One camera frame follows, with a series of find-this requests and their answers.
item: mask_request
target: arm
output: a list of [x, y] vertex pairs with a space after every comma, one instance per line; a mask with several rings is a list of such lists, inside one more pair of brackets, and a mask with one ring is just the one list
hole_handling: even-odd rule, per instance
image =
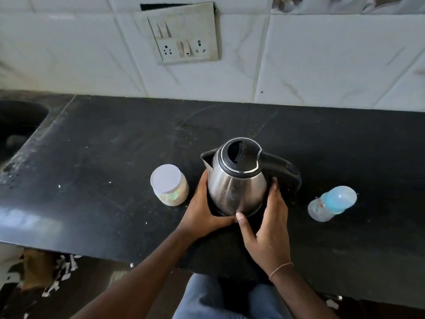
[[[269, 277], [282, 264], [291, 262], [286, 228], [288, 208], [280, 195], [276, 178], [273, 178], [263, 222], [256, 236], [242, 213], [237, 213], [236, 217], [246, 249]], [[338, 318], [295, 271], [292, 264], [280, 268], [270, 280], [296, 319]]]
[[72, 319], [143, 319], [187, 248], [198, 238], [233, 224], [235, 217], [215, 217], [207, 204], [207, 172], [177, 229], [121, 280], [86, 305]]

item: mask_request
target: tiled wall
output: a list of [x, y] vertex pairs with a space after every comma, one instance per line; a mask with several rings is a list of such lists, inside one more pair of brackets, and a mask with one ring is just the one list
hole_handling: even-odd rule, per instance
[[[133, 19], [140, 3], [206, 1], [218, 9], [220, 60], [158, 66]], [[271, 8], [272, 0], [0, 0], [0, 88], [425, 111], [425, 15]]]

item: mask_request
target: blue pants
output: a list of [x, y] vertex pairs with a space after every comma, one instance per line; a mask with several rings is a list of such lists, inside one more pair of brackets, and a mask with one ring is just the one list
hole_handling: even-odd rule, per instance
[[249, 317], [224, 308], [223, 291], [217, 279], [193, 274], [173, 319], [292, 319], [274, 286], [259, 284], [247, 296]]

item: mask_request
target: fingernail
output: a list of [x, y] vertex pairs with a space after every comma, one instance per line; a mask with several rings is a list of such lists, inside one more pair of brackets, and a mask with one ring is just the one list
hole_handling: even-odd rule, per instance
[[243, 220], [243, 215], [242, 215], [242, 213], [237, 212], [237, 213], [236, 213], [236, 218], [237, 218], [238, 222], [240, 222], [241, 220]]

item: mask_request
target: small plastic bottle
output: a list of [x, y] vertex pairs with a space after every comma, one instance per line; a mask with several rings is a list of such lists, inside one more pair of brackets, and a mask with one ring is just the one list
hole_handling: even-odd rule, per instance
[[157, 167], [151, 175], [155, 195], [168, 206], [182, 204], [189, 194], [186, 177], [175, 165]]
[[356, 192], [347, 186], [338, 186], [309, 203], [308, 211], [312, 219], [327, 222], [335, 215], [354, 205]]

